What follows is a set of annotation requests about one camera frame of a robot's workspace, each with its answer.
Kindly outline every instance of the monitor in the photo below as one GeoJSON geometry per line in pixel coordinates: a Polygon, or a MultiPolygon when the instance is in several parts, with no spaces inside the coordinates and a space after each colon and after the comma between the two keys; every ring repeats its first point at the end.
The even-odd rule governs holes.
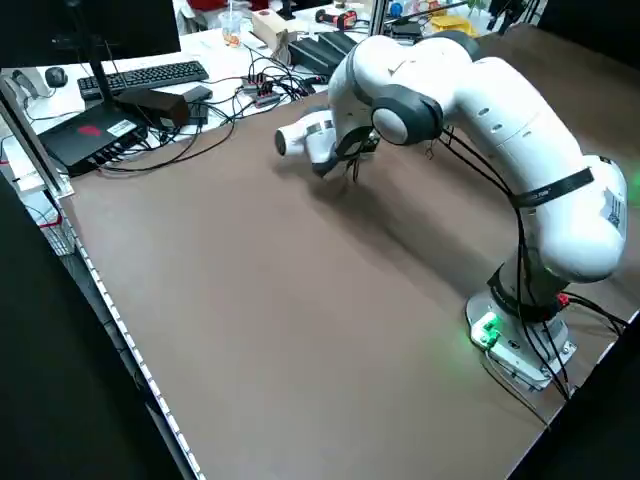
{"type": "MultiPolygon", "coordinates": [[[[69,1],[3,2],[0,67],[88,61],[67,5],[69,1]]],[[[180,51],[172,0],[76,0],[76,3],[80,3],[95,53],[101,61],[109,60],[105,41],[114,59],[180,51]]]]}

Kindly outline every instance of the computer mouse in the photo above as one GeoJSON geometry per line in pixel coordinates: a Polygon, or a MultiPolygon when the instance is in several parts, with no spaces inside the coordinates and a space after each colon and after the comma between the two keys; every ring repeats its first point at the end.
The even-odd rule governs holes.
{"type": "Polygon", "coordinates": [[[47,68],[47,71],[44,72],[44,79],[47,81],[49,88],[64,87],[69,81],[69,77],[60,67],[47,68]]]}

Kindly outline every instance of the plastic cup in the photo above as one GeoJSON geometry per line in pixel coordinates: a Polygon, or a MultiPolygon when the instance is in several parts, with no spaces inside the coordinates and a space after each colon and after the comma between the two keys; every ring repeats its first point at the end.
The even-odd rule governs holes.
{"type": "Polygon", "coordinates": [[[220,26],[222,27],[222,38],[225,45],[237,47],[240,45],[240,22],[242,22],[242,12],[224,11],[218,15],[220,26]]]}

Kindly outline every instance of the red logo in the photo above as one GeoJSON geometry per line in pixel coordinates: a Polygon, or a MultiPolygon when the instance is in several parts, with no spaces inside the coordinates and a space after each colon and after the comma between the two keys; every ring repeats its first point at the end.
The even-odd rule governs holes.
{"type": "Polygon", "coordinates": [[[100,130],[98,127],[94,127],[93,125],[84,125],[78,128],[78,133],[90,137],[99,137],[102,135],[102,130],[100,130]]]}

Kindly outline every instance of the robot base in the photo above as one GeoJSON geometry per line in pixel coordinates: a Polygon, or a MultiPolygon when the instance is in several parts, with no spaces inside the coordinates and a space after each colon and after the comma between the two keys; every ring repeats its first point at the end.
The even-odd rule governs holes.
{"type": "MultiPolygon", "coordinates": [[[[552,375],[531,348],[522,322],[518,317],[502,310],[489,290],[471,297],[467,302],[465,314],[469,322],[471,341],[481,350],[488,350],[489,355],[508,375],[532,390],[543,390],[551,383],[552,375]]],[[[569,331],[562,312],[549,320],[547,326],[560,354],[560,360],[566,365],[577,347],[568,339],[569,331]]],[[[553,346],[542,324],[529,324],[527,327],[536,349],[547,360],[554,373],[559,375],[561,365],[554,355],[553,346]]]]}

